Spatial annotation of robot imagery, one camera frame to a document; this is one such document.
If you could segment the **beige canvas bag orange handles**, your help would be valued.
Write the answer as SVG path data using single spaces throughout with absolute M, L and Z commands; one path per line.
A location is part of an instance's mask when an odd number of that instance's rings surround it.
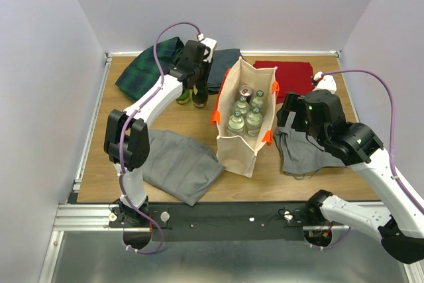
M 211 122 L 216 125 L 217 159 L 227 171 L 252 177 L 258 152 L 272 143 L 279 84 L 277 68 L 255 68 L 243 58 L 227 70 L 215 103 Z M 264 105 L 236 118 L 236 102 L 243 93 L 251 99 L 259 93 Z

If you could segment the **green glass bottle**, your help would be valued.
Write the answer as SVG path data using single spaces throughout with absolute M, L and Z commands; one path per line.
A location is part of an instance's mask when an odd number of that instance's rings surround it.
M 193 105 L 197 108 L 203 108 L 207 105 L 209 93 L 205 82 L 195 84 L 192 90 Z
M 180 105 L 185 105 L 187 103 L 189 103 L 190 101 L 190 90 L 186 90 L 184 93 L 182 93 L 177 99 L 176 99 L 176 103 L 180 104 Z

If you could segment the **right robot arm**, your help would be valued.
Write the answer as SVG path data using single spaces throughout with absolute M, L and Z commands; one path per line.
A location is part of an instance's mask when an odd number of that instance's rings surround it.
M 285 125 L 313 137 L 323 150 L 359 173 L 385 208 L 373 210 L 319 190 L 303 208 L 286 210 L 288 225 L 320 225 L 333 221 L 360 231 L 381 243 L 396 260 L 411 264 L 423 260 L 423 198 L 399 170 L 374 131 L 363 123 L 346 121 L 339 97 L 327 89 L 307 95 L 289 93 L 277 112 Z

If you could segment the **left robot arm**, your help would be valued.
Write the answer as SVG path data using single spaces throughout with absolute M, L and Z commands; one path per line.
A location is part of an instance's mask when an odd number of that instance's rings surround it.
M 216 47 L 211 38 L 187 41 L 178 62 L 160 68 L 145 95 L 123 111 L 112 110 L 107 118 L 104 151 L 117 171 L 120 200 L 128 206 L 124 218 L 133 227 L 147 217 L 142 165 L 150 151 L 148 129 L 171 102 L 208 78 Z

